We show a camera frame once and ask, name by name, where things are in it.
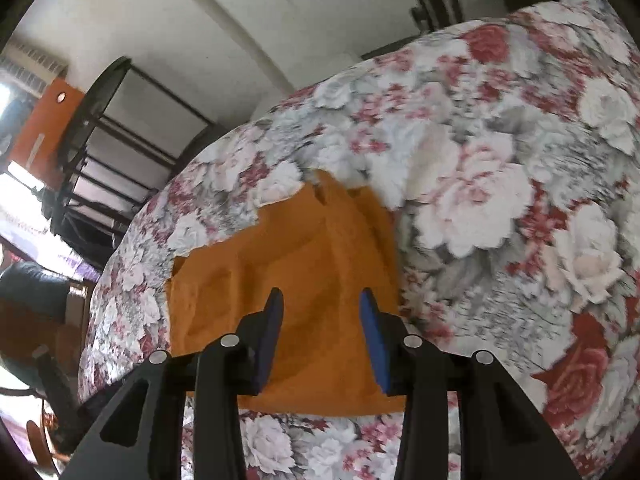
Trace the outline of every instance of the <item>silver screw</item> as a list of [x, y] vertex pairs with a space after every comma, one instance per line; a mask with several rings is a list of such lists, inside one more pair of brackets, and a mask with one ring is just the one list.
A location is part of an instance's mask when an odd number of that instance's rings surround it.
[[417, 335], [408, 335], [404, 338], [403, 343], [404, 346], [407, 346], [409, 348], [419, 348], [420, 346], [422, 346], [422, 338]]
[[149, 362], [153, 365], [159, 365], [166, 361], [167, 353], [164, 350], [156, 350], [149, 356]]
[[494, 362], [494, 355], [486, 350], [481, 350], [476, 354], [476, 361], [483, 365], [490, 365]]
[[240, 342], [240, 338], [236, 334], [223, 335], [220, 344], [226, 348], [236, 346]]

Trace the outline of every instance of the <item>orange panel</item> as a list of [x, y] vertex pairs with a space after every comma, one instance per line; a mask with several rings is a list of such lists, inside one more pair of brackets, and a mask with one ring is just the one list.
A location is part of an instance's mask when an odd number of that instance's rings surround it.
[[[58, 97], [63, 93], [64, 100], [59, 103]], [[62, 182], [56, 153], [58, 145], [83, 97], [83, 92], [56, 78], [15, 139], [10, 159], [53, 189]]]

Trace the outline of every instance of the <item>floral bedsheet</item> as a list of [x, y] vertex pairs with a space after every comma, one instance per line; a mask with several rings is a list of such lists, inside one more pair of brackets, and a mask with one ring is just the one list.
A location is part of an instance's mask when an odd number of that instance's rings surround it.
[[[169, 348], [175, 255], [251, 226], [321, 168], [395, 213], [409, 330], [494, 352], [597, 478], [640, 418], [639, 104], [640, 53], [606, 0], [455, 25], [297, 92], [133, 221], [95, 289], [81, 397]], [[401, 414], [240, 416], [251, 479], [393, 478]], [[457, 421], [451, 396], [452, 479]], [[188, 404], [184, 478], [192, 436]]]

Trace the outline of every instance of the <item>folded orange fabric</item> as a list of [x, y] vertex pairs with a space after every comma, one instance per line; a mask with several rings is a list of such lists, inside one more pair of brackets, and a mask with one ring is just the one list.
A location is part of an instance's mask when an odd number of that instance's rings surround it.
[[166, 283], [175, 356], [202, 350], [264, 308], [272, 287], [284, 320], [270, 380], [243, 408], [355, 416], [404, 410], [377, 386], [360, 324], [369, 286], [380, 310], [398, 314], [391, 218], [372, 190], [344, 189], [325, 172], [292, 198], [264, 206], [258, 224], [176, 258]]

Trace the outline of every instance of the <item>white pipe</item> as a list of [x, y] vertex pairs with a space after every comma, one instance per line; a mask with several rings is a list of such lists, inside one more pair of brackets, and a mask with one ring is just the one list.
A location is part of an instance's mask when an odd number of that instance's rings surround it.
[[207, 16], [215, 20], [229, 37], [234, 40], [260, 67], [269, 81], [284, 95], [295, 92], [294, 86], [290, 83], [273, 60], [260, 47], [257, 41], [252, 38], [249, 32], [216, 0], [192, 0], [197, 4]]

